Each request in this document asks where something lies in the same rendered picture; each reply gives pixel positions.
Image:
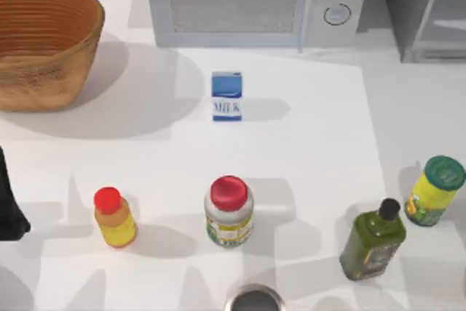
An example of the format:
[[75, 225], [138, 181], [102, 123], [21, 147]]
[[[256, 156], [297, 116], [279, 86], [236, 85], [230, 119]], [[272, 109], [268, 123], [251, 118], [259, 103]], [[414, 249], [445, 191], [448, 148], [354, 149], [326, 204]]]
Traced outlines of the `blue and white milk carton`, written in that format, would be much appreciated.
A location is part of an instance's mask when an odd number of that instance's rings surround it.
[[242, 120], [242, 73], [214, 71], [211, 76], [213, 121]]

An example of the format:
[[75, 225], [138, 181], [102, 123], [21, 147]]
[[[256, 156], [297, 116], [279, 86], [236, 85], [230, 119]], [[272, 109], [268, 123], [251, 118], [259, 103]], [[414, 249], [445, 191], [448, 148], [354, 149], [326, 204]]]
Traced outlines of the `white jar with red lid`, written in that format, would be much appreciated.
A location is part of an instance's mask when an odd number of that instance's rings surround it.
[[236, 176], [221, 176], [204, 199], [208, 237], [223, 248], [242, 245], [253, 230], [254, 199], [248, 185]]

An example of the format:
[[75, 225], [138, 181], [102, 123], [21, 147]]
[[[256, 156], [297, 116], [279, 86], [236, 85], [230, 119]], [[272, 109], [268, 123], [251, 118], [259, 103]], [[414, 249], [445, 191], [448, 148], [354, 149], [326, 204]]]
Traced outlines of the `pale microwave oven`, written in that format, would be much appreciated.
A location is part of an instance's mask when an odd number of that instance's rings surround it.
[[[312, 0], [306, 48], [346, 47], [355, 37], [364, 0]], [[330, 26], [324, 11], [352, 10]], [[149, 0], [156, 43], [161, 47], [288, 47], [298, 49], [304, 0]]]

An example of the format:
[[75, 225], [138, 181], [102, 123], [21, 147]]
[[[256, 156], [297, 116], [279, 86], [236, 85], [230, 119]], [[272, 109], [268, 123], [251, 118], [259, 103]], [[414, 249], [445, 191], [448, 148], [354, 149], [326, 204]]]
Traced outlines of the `yellow bottle with red cap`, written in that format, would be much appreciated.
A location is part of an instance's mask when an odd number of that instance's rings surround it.
[[138, 234], [128, 201], [112, 186], [100, 188], [93, 197], [94, 217], [107, 245], [124, 248]]

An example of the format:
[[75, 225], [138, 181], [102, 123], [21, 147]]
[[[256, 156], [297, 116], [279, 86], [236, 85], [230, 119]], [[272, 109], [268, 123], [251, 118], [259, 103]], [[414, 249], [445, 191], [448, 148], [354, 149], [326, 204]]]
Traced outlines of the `microwave knob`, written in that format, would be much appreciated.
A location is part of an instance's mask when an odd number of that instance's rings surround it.
[[352, 10], [346, 4], [328, 7], [323, 14], [324, 21], [330, 26], [345, 24], [352, 16]]

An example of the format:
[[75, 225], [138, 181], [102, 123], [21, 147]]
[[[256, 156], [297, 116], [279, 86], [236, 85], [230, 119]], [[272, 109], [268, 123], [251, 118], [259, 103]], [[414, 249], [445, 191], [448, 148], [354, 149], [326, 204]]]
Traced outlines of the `round metal rim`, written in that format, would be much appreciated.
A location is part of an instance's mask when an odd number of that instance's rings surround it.
[[269, 286], [249, 283], [237, 288], [225, 301], [223, 311], [287, 311], [283, 298]]

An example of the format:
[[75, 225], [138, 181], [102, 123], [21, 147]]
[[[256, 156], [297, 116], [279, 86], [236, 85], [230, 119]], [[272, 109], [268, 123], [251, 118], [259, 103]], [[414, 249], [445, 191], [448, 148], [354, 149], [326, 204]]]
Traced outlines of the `green bottle with black cap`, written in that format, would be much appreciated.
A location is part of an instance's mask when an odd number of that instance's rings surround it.
[[355, 218], [339, 257], [344, 274], [353, 281], [382, 275], [405, 239], [400, 203], [383, 199], [377, 210]]

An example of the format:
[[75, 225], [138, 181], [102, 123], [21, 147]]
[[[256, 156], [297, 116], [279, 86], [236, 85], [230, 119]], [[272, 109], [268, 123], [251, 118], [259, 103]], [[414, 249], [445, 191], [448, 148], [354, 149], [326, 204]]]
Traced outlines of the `yellow can with green lid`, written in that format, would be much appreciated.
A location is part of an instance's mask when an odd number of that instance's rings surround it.
[[454, 158], [430, 158], [405, 202], [405, 214], [418, 226], [436, 225], [466, 182], [466, 170]]

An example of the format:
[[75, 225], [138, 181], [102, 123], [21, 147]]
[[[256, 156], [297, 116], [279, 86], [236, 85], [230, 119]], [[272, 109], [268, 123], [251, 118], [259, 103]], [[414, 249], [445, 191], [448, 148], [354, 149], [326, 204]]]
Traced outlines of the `brown woven basket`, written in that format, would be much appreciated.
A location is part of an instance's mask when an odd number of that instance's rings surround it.
[[0, 0], [0, 111], [54, 111], [78, 97], [105, 10], [98, 0]]

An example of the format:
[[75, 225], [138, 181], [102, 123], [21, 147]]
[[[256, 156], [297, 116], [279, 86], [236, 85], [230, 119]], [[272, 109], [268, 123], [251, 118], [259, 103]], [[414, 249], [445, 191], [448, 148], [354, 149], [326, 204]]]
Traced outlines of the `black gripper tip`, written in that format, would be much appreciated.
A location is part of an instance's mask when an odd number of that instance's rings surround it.
[[31, 224], [13, 194], [4, 151], [0, 146], [0, 242], [19, 241], [31, 231]]

